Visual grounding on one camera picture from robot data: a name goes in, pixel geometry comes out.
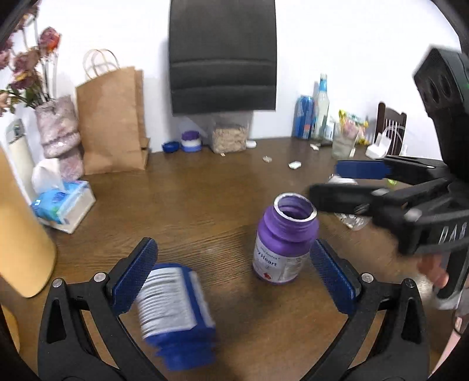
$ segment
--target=metal screw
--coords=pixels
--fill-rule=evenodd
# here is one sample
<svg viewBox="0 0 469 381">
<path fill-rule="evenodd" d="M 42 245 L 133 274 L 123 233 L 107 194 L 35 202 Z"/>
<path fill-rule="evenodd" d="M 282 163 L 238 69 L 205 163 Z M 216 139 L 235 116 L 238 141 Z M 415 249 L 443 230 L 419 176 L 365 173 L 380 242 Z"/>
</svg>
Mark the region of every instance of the metal screw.
<svg viewBox="0 0 469 381">
<path fill-rule="evenodd" d="M 95 282 L 102 282 L 104 279 L 106 279 L 106 274 L 105 273 L 97 273 L 94 276 L 93 279 L 94 279 Z"/>
<path fill-rule="evenodd" d="M 355 214 L 363 214 L 368 211 L 370 204 L 361 204 L 354 209 Z"/>
<path fill-rule="evenodd" d="M 389 193 L 389 189 L 386 189 L 386 188 L 379 188 L 379 189 L 376 189 L 374 190 L 373 192 L 371 192 L 371 194 L 373 196 L 383 196 L 385 195 L 386 193 Z"/>
<path fill-rule="evenodd" d="M 411 208 L 404 214 L 404 219 L 408 222 L 417 222 L 422 216 L 422 211 L 417 208 Z"/>
<path fill-rule="evenodd" d="M 410 278 L 406 278 L 404 279 L 404 284 L 409 287 L 410 289 L 414 288 L 415 287 L 415 282 L 410 279 Z"/>
<path fill-rule="evenodd" d="M 366 283 L 371 283 L 374 280 L 375 280 L 375 278 L 373 278 L 373 275 L 371 275 L 370 273 L 363 273 L 362 274 L 362 281 L 364 281 Z"/>
<path fill-rule="evenodd" d="M 52 282 L 52 287 L 54 288 L 60 287 L 61 285 L 62 285 L 62 279 L 60 278 L 54 279 L 54 281 Z"/>
</svg>

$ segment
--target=white tissue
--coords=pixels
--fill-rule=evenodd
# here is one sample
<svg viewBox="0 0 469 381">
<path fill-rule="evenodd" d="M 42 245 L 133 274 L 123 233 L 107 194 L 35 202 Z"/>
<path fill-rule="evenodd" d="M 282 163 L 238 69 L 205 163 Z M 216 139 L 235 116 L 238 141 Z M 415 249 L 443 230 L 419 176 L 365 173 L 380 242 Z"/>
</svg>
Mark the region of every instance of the white tissue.
<svg viewBox="0 0 469 381">
<path fill-rule="evenodd" d="M 31 182 L 37 194 L 44 193 L 51 189 L 65 191 L 60 175 L 59 159 L 41 160 L 32 171 Z"/>
<path fill-rule="evenodd" d="M 293 161 L 288 165 L 292 169 L 298 169 L 301 167 L 301 162 L 300 161 Z"/>
</svg>

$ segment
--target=human hand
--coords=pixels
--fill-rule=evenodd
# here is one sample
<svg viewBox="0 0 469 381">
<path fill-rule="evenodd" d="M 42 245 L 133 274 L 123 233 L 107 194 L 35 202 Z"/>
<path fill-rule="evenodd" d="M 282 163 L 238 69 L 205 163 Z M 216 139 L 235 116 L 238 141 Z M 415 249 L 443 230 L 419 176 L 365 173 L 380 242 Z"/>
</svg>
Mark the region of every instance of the human hand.
<svg viewBox="0 0 469 381">
<path fill-rule="evenodd" d="M 424 255 L 417 263 L 418 271 L 440 289 L 445 287 L 449 280 L 448 273 L 440 267 L 441 258 L 441 254 Z"/>
</svg>

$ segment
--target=blue can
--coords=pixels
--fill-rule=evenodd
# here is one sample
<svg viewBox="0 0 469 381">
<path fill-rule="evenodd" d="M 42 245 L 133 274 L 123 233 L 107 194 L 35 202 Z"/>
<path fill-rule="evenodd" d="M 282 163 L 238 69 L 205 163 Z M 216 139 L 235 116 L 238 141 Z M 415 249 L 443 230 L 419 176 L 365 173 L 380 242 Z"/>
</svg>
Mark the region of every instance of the blue can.
<svg viewBox="0 0 469 381">
<path fill-rule="evenodd" d="M 176 263 L 156 264 L 136 301 L 143 338 L 159 349 L 169 370 L 215 361 L 215 322 L 192 269 Z"/>
<path fill-rule="evenodd" d="M 293 123 L 293 136 L 309 139 L 314 128 L 314 99 L 309 95 L 298 98 Z"/>
</svg>

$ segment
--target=bottle opening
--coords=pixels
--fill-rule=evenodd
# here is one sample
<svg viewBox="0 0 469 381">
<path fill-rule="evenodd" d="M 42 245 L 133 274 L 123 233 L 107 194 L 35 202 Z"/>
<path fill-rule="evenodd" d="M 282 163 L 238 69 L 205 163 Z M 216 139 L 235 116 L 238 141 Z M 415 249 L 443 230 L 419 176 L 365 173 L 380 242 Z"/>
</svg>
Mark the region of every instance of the bottle opening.
<svg viewBox="0 0 469 381">
<path fill-rule="evenodd" d="M 302 195 L 297 193 L 283 193 L 274 203 L 275 211 L 283 218 L 294 222 L 307 222 L 316 217 L 316 208 Z"/>
</svg>

